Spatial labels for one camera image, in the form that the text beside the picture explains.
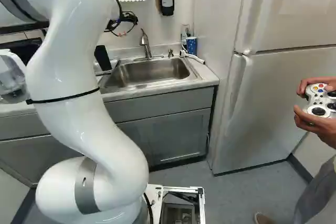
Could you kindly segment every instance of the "gray pants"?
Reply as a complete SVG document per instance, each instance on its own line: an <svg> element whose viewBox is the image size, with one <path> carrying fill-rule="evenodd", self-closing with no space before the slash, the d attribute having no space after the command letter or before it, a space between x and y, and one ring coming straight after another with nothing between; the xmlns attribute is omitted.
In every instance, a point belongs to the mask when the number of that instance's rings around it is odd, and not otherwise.
<svg viewBox="0 0 336 224"><path fill-rule="evenodd" d="M325 208L336 193L334 160L335 157L322 165L318 175L303 192L296 206L294 224L307 223Z"/></svg>

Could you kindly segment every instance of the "person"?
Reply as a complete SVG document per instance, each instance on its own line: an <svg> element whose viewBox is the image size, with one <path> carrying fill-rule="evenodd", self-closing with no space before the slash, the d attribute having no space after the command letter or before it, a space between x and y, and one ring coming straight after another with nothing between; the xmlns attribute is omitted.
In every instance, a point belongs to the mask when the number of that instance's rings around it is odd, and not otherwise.
<svg viewBox="0 0 336 224"><path fill-rule="evenodd" d="M305 98L306 87L310 84L328 84L328 92L336 90L336 77L309 78L301 81L297 95ZM296 126L316 134L321 141L336 149L336 119L321 118L304 113L294 106ZM275 224L269 217L255 214L256 224ZM336 223L336 157L322 165L318 175L312 180L300 197L293 218L293 224L335 224Z"/></svg>

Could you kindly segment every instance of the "freezer door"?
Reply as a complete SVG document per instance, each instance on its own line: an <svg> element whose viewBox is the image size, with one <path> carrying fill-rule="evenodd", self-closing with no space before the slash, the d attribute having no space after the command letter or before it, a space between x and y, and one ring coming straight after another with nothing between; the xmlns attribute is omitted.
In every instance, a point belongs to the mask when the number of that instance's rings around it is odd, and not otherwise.
<svg viewBox="0 0 336 224"><path fill-rule="evenodd" d="M214 174L285 159L305 131L294 123L293 106L300 80L336 75L336 48L307 49L241 57L244 74L229 82L216 154ZM232 72L230 79L239 80Z"/></svg>
<svg viewBox="0 0 336 224"><path fill-rule="evenodd" d="M243 0L236 51L336 44L336 0Z"/></svg>

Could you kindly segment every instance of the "white refrigerator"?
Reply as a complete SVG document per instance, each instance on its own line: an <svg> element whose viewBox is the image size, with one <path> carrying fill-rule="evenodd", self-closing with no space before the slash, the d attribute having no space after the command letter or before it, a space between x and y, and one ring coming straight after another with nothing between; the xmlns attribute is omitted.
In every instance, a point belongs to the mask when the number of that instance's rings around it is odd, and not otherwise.
<svg viewBox="0 0 336 224"><path fill-rule="evenodd" d="M336 0L195 0L198 53L220 77L208 162L214 174L268 164L305 135L299 81L336 76Z"/></svg>

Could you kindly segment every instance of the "game controller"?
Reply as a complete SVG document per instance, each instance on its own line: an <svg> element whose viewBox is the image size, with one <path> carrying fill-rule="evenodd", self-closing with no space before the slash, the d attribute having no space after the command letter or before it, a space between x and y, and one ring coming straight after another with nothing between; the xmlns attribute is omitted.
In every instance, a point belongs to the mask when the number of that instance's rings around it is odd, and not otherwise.
<svg viewBox="0 0 336 224"><path fill-rule="evenodd" d="M336 118L336 91L326 92L327 84L317 83L306 87L308 105L303 111L321 118Z"/></svg>

